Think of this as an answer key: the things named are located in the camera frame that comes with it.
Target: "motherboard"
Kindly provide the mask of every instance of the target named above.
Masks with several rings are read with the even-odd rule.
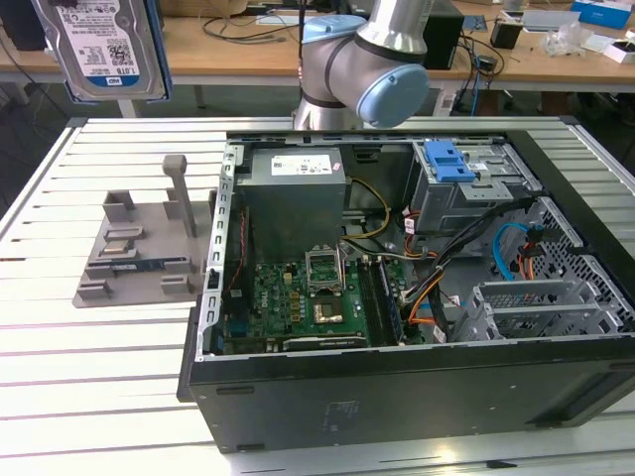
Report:
[[[251,308],[227,316],[225,351],[270,353],[394,341],[393,325],[381,319],[390,308],[396,312],[395,296],[405,284],[397,261],[259,264]]]

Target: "blue drive bay latch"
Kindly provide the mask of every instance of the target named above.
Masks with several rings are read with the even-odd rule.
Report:
[[[430,165],[437,171],[439,182],[476,180],[476,174],[467,167],[463,154],[452,141],[429,141],[423,146]]]

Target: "black computer case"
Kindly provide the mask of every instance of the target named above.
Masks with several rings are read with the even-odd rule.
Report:
[[[632,301],[630,255],[527,133],[501,134]],[[629,335],[195,362],[197,320],[180,395],[223,453],[576,426],[635,389]]]

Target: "blue cable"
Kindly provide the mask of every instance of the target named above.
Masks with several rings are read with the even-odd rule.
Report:
[[[503,256],[500,253],[500,239],[502,238],[503,233],[505,232],[507,228],[518,228],[519,230],[522,230],[525,233],[527,233],[529,231],[529,227],[526,225],[523,225],[522,223],[515,223],[515,222],[505,223],[503,226],[500,227],[500,230],[498,230],[498,233],[496,233],[496,236],[494,237],[494,241],[492,241],[492,255],[494,256],[494,261],[496,262],[496,266],[500,270],[505,280],[514,281],[514,275],[512,275],[512,273],[507,268],[507,265],[503,261]]]
[[[469,114],[470,116],[473,116],[476,112],[476,104],[478,104],[478,86],[480,85],[480,60],[478,59],[478,56],[474,56],[474,60],[476,61],[476,81],[474,82],[476,92],[474,93],[474,102],[472,102],[472,112]]]

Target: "blue hard drive label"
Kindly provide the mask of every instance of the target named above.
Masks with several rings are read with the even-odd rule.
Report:
[[[66,36],[83,75],[101,87],[132,86],[139,67],[130,36],[118,24],[119,0],[79,0],[77,7],[57,7]]]

